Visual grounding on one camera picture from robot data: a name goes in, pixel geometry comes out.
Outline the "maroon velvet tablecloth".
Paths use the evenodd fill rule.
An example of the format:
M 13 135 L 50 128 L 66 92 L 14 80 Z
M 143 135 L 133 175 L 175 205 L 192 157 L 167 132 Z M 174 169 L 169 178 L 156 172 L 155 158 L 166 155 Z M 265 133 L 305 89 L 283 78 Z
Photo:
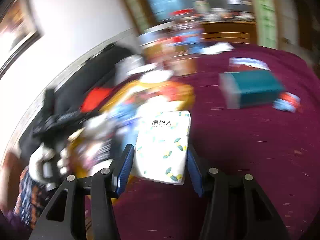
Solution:
M 228 109 L 218 87 L 231 57 L 264 61 L 288 92 L 295 113 L 271 105 Z M 292 239 L 319 239 L 319 79 L 295 54 L 235 44 L 199 57 L 193 86 L 190 141 L 196 153 L 227 174 L 250 173 L 280 214 Z M 114 206 L 122 239 L 198 239 L 201 199 L 191 182 L 168 185 L 133 179 Z

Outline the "white paper card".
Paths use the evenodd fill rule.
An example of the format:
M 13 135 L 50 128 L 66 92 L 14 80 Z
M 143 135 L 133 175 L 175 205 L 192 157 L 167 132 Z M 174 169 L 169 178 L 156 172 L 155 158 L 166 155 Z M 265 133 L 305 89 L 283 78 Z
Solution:
M 200 54 L 203 55 L 217 55 L 227 51 L 233 50 L 234 47 L 227 42 L 217 42 L 212 46 L 200 49 Z

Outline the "blue cloth with red bag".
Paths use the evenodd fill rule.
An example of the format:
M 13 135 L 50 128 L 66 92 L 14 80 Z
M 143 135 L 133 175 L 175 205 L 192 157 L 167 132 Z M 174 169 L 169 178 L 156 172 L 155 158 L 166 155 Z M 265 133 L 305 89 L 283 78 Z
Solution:
M 283 92 L 274 100 L 273 108 L 284 112 L 295 113 L 300 109 L 300 98 L 292 93 Z

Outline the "teal rectangular box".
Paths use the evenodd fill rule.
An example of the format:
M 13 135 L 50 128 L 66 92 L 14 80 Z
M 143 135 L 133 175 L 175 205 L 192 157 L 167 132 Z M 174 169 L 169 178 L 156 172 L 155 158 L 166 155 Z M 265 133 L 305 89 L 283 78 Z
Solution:
M 219 89 L 228 109 L 270 104 L 285 92 L 282 83 L 267 70 L 220 73 Z

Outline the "white leaf-print tissue pack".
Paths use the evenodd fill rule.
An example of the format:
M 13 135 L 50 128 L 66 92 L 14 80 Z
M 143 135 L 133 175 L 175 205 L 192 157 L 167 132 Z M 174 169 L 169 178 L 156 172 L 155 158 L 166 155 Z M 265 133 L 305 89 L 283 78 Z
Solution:
M 159 183 L 184 184 L 191 114 L 182 101 L 138 108 L 137 140 L 131 174 Z

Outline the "yellow bag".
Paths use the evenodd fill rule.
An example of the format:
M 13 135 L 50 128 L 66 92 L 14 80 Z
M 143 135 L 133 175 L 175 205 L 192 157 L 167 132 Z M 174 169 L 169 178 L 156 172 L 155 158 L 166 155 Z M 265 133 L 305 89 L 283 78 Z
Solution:
M 157 106 L 171 101 L 182 101 L 181 109 L 190 111 L 195 101 L 193 87 L 176 81 L 126 84 L 73 136 L 68 153 L 76 174 L 92 176 L 120 158 L 126 145 L 135 148 L 138 108 L 146 103 Z

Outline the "bamboo painted glass panel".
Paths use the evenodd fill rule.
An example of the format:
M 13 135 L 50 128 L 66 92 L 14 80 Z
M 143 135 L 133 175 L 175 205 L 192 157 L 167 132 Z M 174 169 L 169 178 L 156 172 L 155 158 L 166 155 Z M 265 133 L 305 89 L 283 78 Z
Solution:
M 274 0 L 252 0 L 258 44 L 278 49 L 278 25 Z

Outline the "blue white flat packet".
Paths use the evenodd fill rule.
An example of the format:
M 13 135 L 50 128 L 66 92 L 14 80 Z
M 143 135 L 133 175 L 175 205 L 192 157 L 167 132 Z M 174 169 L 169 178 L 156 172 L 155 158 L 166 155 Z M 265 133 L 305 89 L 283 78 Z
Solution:
M 233 72 L 249 71 L 249 70 L 270 71 L 270 68 L 265 62 L 257 59 L 245 58 L 245 57 L 231 57 L 229 59 L 229 68 Z

